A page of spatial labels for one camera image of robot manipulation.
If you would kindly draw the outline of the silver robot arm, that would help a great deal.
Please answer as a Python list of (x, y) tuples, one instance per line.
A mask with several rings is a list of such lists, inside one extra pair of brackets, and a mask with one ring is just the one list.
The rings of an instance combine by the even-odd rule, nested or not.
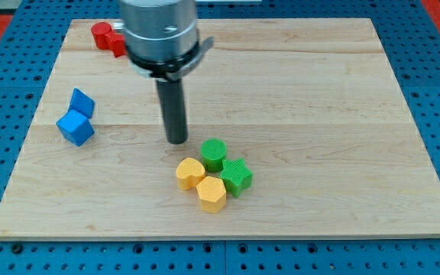
[(141, 73), (177, 81), (213, 47), (200, 40), (195, 0), (119, 0), (120, 31), (130, 61)]

